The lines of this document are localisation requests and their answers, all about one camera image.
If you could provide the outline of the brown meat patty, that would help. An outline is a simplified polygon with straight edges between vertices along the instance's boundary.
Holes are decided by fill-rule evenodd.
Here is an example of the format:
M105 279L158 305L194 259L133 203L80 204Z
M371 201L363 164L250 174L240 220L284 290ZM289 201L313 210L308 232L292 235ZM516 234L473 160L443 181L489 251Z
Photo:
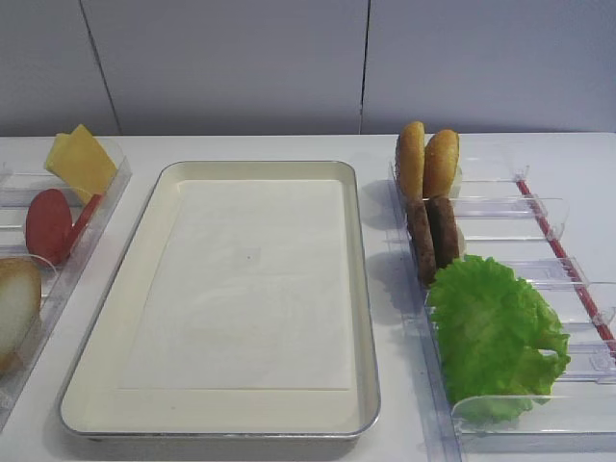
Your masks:
M438 269L443 269L460 257L458 232L453 207L444 196L429 198L427 217Z
M407 203L407 228L410 232L418 263L418 275L425 287L434 281L437 270L435 251L424 202L411 199Z

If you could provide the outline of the white paper liner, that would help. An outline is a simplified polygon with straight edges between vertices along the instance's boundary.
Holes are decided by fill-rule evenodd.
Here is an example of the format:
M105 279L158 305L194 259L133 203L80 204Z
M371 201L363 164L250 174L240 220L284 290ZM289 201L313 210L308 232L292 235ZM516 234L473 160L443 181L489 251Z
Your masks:
M179 192L122 385L348 388L341 183L185 181Z

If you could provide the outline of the red tomato slice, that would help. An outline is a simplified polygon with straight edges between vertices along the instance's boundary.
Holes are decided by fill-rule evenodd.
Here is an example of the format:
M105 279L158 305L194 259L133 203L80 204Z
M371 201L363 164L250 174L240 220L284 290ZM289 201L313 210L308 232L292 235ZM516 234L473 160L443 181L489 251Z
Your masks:
M84 233L101 200L102 195L96 193L91 197L90 202L84 207L80 216L77 218L66 239L64 240L62 251L60 253L60 262L66 260L70 255L73 247L77 244Z
M52 265L65 258L64 242L72 228L72 217L64 194L57 189L38 193L26 217L26 246Z

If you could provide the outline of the green lettuce leaf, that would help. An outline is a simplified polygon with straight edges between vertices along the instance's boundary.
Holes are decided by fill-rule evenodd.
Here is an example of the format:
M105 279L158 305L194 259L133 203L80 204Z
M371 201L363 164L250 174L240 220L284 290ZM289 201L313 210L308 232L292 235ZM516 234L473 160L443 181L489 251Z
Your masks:
M531 410L571 361L554 310L492 258L467 255L438 269L427 303L449 402L467 421L510 421Z

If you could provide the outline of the front yellow cheese slice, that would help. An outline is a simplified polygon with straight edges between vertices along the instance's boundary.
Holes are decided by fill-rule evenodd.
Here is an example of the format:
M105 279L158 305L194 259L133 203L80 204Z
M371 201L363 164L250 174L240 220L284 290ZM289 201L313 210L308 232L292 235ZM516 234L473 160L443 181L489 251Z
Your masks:
M94 194L102 195L107 190L117 167L88 128L79 124L69 134L53 170L83 204L88 204Z

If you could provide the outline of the right red tomato slice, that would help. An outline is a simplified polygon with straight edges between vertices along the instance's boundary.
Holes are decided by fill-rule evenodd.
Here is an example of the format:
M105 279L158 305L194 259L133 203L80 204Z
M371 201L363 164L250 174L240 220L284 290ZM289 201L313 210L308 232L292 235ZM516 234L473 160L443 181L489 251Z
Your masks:
M66 239L64 240L62 251L60 253L60 262L66 260L70 255L73 247L77 244L84 233L101 200L102 195L96 193L91 197L90 202L84 207L80 216L77 218Z

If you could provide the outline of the golden bun half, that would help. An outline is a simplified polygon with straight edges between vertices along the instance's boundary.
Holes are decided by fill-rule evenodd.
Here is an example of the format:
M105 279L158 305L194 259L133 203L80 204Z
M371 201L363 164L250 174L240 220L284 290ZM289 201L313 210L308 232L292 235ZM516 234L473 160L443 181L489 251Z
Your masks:
M424 124L413 121L398 136L398 185L407 199L422 199L424 185Z
M448 196L459 159L459 136L450 129L437 132L424 149L423 197Z

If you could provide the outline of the left brown meat patty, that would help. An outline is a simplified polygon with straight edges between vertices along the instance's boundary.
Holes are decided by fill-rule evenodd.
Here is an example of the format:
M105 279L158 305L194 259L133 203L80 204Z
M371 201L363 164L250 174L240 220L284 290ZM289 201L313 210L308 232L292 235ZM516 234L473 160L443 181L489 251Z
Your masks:
M411 199L407 203L407 228L410 232L418 263L418 275L425 287L434 281L437 270L435 251L424 202Z

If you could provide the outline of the clear acrylic rack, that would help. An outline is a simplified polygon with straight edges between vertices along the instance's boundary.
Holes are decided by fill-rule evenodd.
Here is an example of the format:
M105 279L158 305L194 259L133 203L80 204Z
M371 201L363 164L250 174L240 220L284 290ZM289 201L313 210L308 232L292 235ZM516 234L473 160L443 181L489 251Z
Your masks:
M450 203L465 254L493 258L537 290L569 337L570 363L541 396L477 396L452 403L427 291L417 277L405 200L388 195L393 242L406 270L404 330L417 360L416 396L431 461L611 461L615 457L615 286L589 280L562 245L569 207L530 190L525 167L473 156L457 171Z
M73 246L67 260L53 266L28 252L25 242L26 215L38 193L58 189L67 200L73 219L84 209L77 194L59 177L44 168L52 141L46 138L1 140L3 154L16 154L30 147L31 156L20 165L14 160L1 164L1 256L32 261L41 277L41 304L23 340L16 349L10 368L1 373L1 423L4 424L36 365L55 324L75 289L91 254L96 248L117 203L124 193L132 172L120 146L109 138L98 140L117 167L117 173L103 194L100 205Z

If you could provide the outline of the left golden bun half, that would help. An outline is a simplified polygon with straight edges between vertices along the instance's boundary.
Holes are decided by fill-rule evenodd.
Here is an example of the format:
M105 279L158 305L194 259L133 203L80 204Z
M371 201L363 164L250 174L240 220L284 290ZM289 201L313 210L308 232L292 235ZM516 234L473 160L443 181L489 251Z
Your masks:
M407 199L422 199L424 185L424 124L413 121L398 136L398 185Z

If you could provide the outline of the cream metal tray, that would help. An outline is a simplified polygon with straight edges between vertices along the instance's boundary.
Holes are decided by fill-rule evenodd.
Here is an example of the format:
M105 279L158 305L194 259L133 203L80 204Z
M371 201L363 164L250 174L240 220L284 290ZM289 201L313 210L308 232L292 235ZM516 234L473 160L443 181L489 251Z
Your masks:
M129 389L121 379L185 181L341 183L350 304L351 381L343 390ZM90 437L354 438L376 420L378 367L354 169L335 161L187 161L165 167L148 198L80 357L60 415Z

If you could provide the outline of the right brown meat patty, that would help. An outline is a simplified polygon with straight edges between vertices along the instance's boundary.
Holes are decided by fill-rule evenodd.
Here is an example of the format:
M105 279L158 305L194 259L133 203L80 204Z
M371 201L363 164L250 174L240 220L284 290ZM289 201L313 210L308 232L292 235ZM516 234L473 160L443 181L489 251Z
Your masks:
M453 207L444 196L429 198L427 217L438 269L443 269L460 257L458 232Z

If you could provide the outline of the right golden bun half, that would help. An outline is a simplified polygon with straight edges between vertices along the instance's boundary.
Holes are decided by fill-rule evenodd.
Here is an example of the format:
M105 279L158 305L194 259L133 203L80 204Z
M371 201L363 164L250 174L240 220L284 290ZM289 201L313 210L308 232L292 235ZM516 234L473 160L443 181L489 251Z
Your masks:
M423 197L448 196L459 159L459 136L450 129L437 132L424 149Z

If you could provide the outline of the left red tomato slice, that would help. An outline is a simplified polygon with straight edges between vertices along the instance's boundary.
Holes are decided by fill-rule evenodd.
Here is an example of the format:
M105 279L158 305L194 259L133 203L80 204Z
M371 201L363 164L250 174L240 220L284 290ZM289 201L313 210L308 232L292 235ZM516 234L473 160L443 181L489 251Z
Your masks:
M26 246L52 265L65 258L64 242L72 228L72 217L64 194L57 189L38 193L26 217Z

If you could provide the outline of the toasted bread slice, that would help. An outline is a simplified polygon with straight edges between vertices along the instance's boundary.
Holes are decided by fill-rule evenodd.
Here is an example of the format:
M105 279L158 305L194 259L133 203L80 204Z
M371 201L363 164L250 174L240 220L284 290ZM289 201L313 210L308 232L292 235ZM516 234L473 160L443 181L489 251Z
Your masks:
M7 372L39 315L41 277L25 258L1 259L1 372Z

